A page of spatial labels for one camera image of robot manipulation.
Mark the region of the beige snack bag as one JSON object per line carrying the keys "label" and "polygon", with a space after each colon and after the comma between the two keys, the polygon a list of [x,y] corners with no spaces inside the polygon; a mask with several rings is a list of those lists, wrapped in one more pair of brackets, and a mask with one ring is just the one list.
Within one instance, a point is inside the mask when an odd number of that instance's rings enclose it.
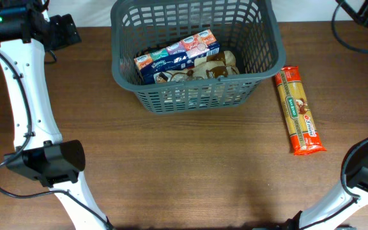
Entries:
{"label": "beige snack bag", "polygon": [[216,79],[236,74],[239,74],[236,66],[225,65],[223,61],[208,61],[193,68],[155,73],[153,79],[156,83],[186,82]]}
{"label": "beige snack bag", "polygon": [[236,58],[231,51],[219,52],[214,55],[199,57],[194,60],[194,74],[198,77],[216,79],[228,75],[238,75]]}

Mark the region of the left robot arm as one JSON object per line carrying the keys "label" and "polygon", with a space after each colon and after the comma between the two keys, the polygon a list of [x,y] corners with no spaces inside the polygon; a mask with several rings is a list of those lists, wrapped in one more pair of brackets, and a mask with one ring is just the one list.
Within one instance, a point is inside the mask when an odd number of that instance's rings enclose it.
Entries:
{"label": "left robot arm", "polygon": [[0,1],[0,64],[14,120],[13,153],[0,168],[40,182],[76,229],[111,229],[89,190],[78,140],[64,141],[51,109],[45,55],[79,43],[71,15],[48,15],[48,1]]}

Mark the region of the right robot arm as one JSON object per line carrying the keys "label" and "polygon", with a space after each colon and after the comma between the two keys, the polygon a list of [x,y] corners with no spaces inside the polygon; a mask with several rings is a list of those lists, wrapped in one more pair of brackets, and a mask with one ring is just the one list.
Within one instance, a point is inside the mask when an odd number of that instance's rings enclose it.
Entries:
{"label": "right robot arm", "polygon": [[[295,155],[323,151],[313,118],[306,109],[298,68],[285,66],[275,76]],[[280,229],[342,229],[342,223],[368,205],[368,138],[354,144],[341,164],[338,183],[310,208],[299,211]]]}

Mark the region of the Kleenex tissue multipack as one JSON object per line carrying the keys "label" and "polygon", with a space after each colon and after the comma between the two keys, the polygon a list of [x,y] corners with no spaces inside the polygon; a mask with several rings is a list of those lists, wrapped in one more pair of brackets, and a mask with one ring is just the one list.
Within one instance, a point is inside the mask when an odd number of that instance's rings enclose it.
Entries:
{"label": "Kleenex tissue multipack", "polygon": [[197,58],[217,54],[220,49],[216,37],[207,29],[184,38],[166,48],[134,59],[145,84],[168,81],[166,71],[192,68]]}

